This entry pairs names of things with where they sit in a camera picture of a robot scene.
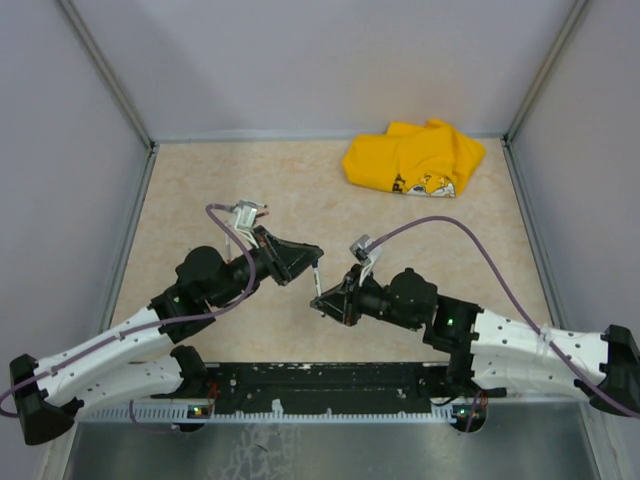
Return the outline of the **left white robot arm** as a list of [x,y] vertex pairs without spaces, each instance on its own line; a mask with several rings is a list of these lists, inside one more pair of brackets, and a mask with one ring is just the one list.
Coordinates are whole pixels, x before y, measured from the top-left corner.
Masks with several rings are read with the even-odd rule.
[[211,246],[193,249],[176,267],[173,285],[96,337],[46,358],[13,359],[9,394],[24,442],[47,443],[77,420],[119,402],[201,394],[208,370],[184,340],[252,295],[261,281],[285,286],[323,255],[316,245],[280,239],[262,226],[253,235],[255,245],[231,261]]

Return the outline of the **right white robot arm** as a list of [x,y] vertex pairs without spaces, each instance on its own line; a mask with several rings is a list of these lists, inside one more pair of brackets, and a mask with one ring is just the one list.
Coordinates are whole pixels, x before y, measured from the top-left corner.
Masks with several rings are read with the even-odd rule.
[[313,309],[352,327],[371,317],[422,335],[445,353],[445,396],[550,394],[618,416],[639,413],[639,349],[617,325],[602,333],[529,324],[439,293],[413,269],[380,285],[354,266]]

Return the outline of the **white pen red tip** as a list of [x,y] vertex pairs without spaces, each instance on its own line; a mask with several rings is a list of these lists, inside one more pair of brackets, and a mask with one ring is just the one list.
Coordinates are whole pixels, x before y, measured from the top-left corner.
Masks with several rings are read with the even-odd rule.
[[229,234],[226,232],[224,233],[224,240],[225,240],[225,261],[226,263],[230,263],[231,262],[231,238],[229,236]]

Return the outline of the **yellow folded t-shirt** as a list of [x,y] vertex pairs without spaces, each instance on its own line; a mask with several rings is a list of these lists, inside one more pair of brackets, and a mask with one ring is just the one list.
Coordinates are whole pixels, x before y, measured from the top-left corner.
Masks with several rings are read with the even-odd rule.
[[356,136],[342,160],[347,180],[373,190],[455,198],[486,155],[485,147],[438,119],[392,122],[383,134]]

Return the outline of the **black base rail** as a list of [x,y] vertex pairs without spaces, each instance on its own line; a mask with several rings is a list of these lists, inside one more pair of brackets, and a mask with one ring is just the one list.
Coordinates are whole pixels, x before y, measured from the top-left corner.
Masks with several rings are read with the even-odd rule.
[[456,380],[444,364],[209,363],[187,393],[158,399],[212,401],[217,414],[267,413],[278,400],[286,414],[429,413],[439,399],[471,397],[479,387]]

